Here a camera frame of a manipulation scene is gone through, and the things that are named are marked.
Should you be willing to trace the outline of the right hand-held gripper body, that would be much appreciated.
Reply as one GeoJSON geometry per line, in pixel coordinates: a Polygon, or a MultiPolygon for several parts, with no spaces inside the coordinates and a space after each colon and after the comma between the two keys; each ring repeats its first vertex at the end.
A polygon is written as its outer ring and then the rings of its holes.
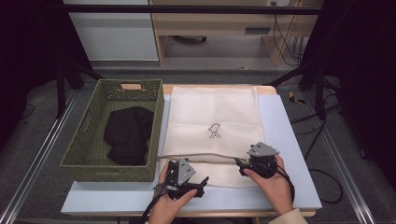
{"type": "Polygon", "coordinates": [[[247,154],[250,156],[248,159],[249,167],[256,174],[263,178],[270,178],[276,174],[277,161],[275,155],[278,154],[276,149],[259,142],[256,145],[251,145],[247,154]]]}

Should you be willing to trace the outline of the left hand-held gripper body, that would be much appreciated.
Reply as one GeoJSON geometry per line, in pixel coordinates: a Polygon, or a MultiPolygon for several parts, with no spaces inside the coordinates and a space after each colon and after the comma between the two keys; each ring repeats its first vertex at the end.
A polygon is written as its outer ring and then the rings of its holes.
{"type": "Polygon", "coordinates": [[[164,181],[155,187],[155,196],[167,194],[172,200],[181,198],[191,190],[188,181],[194,174],[195,170],[187,159],[169,161],[164,181]]]}

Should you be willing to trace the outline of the white mesh laundry bag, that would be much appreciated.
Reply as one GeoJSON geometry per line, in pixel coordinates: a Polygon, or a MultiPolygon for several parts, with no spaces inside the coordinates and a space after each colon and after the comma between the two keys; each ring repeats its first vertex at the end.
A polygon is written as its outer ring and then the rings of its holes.
{"type": "Polygon", "coordinates": [[[249,188],[255,183],[235,161],[247,161],[249,147],[263,140],[256,89],[175,87],[160,162],[187,158],[192,183],[207,178],[211,187],[249,188]]]}

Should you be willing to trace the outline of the black cloth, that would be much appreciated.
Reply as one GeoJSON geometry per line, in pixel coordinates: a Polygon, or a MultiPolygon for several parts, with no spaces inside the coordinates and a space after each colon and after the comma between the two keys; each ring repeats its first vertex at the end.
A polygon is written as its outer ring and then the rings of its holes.
{"type": "Polygon", "coordinates": [[[121,165],[145,165],[154,113],[142,106],[110,113],[104,140],[112,146],[107,156],[121,165]]]}

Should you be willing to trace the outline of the green woven basket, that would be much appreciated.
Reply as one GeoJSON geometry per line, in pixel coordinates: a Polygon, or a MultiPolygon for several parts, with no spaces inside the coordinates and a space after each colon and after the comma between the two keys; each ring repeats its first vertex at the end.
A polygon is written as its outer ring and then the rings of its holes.
{"type": "Polygon", "coordinates": [[[159,79],[101,79],[97,82],[80,124],[66,150],[61,167],[80,182],[151,182],[163,121],[163,82],[159,79]],[[152,131],[142,165],[121,165],[107,153],[106,124],[113,111],[142,106],[153,113],[152,131]]]}

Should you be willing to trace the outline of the person's left hand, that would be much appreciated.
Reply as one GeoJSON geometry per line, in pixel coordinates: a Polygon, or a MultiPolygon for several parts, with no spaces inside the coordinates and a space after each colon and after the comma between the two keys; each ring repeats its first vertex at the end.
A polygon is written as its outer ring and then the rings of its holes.
{"type": "Polygon", "coordinates": [[[167,177],[169,163],[166,163],[159,175],[158,187],[155,189],[155,204],[148,210],[149,216],[145,224],[171,224],[178,212],[186,205],[197,193],[196,189],[187,191],[178,200],[171,199],[167,194],[161,193],[163,182],[167,177]]]}

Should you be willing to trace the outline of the person's right hand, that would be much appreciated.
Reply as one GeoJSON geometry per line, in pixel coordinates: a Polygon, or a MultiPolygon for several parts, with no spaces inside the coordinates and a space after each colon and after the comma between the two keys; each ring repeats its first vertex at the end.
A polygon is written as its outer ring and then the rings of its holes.
{"type": "Polygon", "coordinates": [[[248,169],[247,176],[259,186],[278,216],[293,210],[290,184],[281,174],[275,174],[271,178],[263,178],[248,169]]]}

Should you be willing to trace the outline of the yellow and black tool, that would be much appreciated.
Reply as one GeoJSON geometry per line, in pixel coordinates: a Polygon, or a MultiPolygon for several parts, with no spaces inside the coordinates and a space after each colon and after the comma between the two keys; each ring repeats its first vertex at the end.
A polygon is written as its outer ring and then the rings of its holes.
{"type": "Polygon", "coordinates": [[[290,100],[290,102],[293,102],[293,103],[296,103],[299,105],[305,105],[305,100],[296,99],[293,91],[289,91],[289,100],[290,100]]]}

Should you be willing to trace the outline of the black metal stand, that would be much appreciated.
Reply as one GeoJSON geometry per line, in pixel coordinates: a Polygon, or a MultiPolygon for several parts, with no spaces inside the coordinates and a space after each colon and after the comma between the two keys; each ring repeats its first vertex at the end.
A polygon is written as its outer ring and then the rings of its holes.
{"type": "Polygon", "coordinates": [[[91,68],[83,66],[76,61],[68,61],[67,63],[60,63],[56,68],[56,86],[57,86],[57,101],[58,112],[56,118],[59,119],[66,109],[64,82],[67,81],[73,90],[81,90],[84,82],[80,74],[88,75],[89,77],[99,80],[102,76],[95,73],[91,68]]]}
{"type": "Polygon", "coordinates": [[[299,65],[297,68],[289,71],[286,75],[279,77],[269,83],[266,86],[277,87],[281,83],[302,75],[298,83],[298,88],[302,91],[309,90],[313,84],[316,84],[315,88],[315,111],[321,120],[326,119],[325,104],[324,104],[324,88],[326,86],[326,68],[324,63],[319,59],[309,60],[304,64],[299,65]]]}

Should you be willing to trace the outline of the chair base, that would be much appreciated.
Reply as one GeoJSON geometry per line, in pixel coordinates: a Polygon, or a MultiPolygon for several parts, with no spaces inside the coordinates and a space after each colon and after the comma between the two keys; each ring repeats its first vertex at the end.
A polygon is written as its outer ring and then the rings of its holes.
{"type": "Polygon", "coordinates": [[[182,44],[202,44],[205,43],[207,38],[206,36],[180,36],[174,35],[174,40],[178,43],[182,44]]]}

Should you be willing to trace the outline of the black curtain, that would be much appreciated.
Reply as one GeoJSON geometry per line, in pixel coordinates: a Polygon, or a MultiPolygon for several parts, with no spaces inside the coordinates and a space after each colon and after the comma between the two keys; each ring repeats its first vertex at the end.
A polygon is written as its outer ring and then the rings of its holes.
{"type": "Polygon", "coordinates": [[[341,103],[365,152],[396,189],[396,0],[324,0],[304,52],[314,55],[338,19],[324,67],[341,83],[341,103]]]}
{"type": "Polygon", "coordinates": [[[64,0],[0,0],[0,150],[15,130],[33,88],[62,71],[74,89],[83,86],[70,61],[91,66],[64,0]]]}

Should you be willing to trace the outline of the light wooden desk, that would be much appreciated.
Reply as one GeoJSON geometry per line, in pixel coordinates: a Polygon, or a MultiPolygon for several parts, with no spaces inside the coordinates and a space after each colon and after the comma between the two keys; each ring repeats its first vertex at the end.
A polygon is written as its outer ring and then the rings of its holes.
{"type": "MultiPolygon", "coordinates": [[[[148,0],[152,6],[237,6],[266,7],[266,0],[148,0]]],[[[290,0],[288,7],[322,7],[324,0],[290,0]]],[[[286,55],[287,43],[293,37],[309,37],[316,15],[259,14],[165,14],[151,15],[155,34],[171,35],[257,35],[262,38],[272,65],[286,55]]]]}

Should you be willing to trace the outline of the white cabinet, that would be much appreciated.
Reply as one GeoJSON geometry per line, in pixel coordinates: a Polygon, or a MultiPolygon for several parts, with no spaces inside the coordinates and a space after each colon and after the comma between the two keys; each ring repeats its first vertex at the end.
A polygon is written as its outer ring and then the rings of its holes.
{"type": "Polygon", "coordinates": [[[70,13],[90,61],[158,61],[149,13],[70,13]]]}

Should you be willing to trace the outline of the black horizontal bar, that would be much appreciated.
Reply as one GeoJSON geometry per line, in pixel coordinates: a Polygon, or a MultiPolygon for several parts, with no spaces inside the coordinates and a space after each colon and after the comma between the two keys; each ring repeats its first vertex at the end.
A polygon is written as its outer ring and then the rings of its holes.
{"type": "Polygon", "coordinates": [[[320,7],[236,7],[236,6],[145,6],[145,5],[64,5],[68,12],[87,13],[185,13],[319,15],[320,7]]]}

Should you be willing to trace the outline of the aluminium rail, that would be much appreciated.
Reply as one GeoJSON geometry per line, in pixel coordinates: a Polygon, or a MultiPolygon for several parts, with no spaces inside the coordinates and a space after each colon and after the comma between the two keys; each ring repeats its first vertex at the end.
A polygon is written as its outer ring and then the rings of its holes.
{"type": "Polygon", "coordinates": [[[70,96],[68,97],[65,105],[65,110],[62,115],[54,121],[47,134],[45,141],[41,145],[40,149],[35,155],[28,171],[25,173],[23,180],[19,184],[17,190],[15,191],[10,202],[7,204],[6,208],[0,214],[0,224],[13,224],[18,213],[31,191],[48,155],[51,153],[53,145],[55,144],[64,124],[66,123],[70,112],[72,111],[76,99],[78,97],[79,91],[70,91],[70,96]]]}
{"type": "Polygon", "coordinates": [[[361,191],[355,182],[352,173],[349,172],[346,163],[338,151],[328,129],[322,129],[322,140],[328,151],[332,165],[340,178],[340,182],[349,199],[349,202],[360,222],[360,224],[375,224],[374,216],[364,200],[361,191]]]}

